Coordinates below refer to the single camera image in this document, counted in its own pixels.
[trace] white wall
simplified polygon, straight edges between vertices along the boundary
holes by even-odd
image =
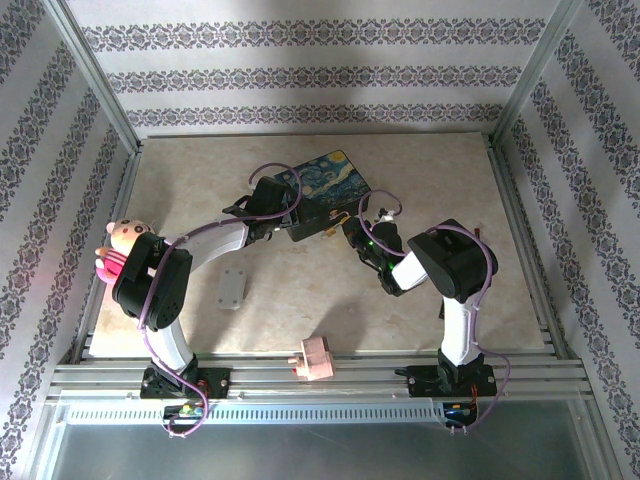
[[[128,154],[39,1],[0,0],[0,478],[21,478]]]
[[[504,146],[626,478],[640,477],[639,6],[580,7]]]
[[[69,0],[141,137],[483,131],[557,0]]]

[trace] pink plastic object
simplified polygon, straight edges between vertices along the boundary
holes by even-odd
[[[333,377],[335,366],[326,337],[303,340],[302,355],[289,359],[289,363],[296,364],[295,372],[299,377],[307,377],[307,380]]]

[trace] marble table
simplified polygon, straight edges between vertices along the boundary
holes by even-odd
[[[150,139],[144,144],[127,217],[160,234],[215,219],[249,193],[248,175],[266,162],[297,165],[343,150],[371,188],[398,195],[399,232],[408,239],[448,218],[480,228],[500,265],[479,317],[489,348],[543,347],[522,268],[480,134],[266,136]],[[373,197],[370,214],[390,200]],[[248,272],[245,301],[220,310],[216,292],[226,268]],[[334,352],[437,349],[441,297],[428,282],[387,295],[343,234],[293,243],[285,232],[201,267],[189,281],[180,321],[196,353],[291,352],[314,333]],[[90,353],[147,356],[131,319],[108,290]]]

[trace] plush doll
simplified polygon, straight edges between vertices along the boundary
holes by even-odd
[[[100,280],[111,285],[116,283],[133,244],[145,232],[155,233],[149,225],[138,220],[123,219],[107,224],[111,247],[96,249],[96,255],[100,257],[96,259],[96,273]]]

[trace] toy face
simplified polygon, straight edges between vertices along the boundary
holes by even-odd
[[[123,255],[129,255],[137,238],[153,230],[139,220],[122,219],[109,223],[107,232],[111,234],[111,246]]]

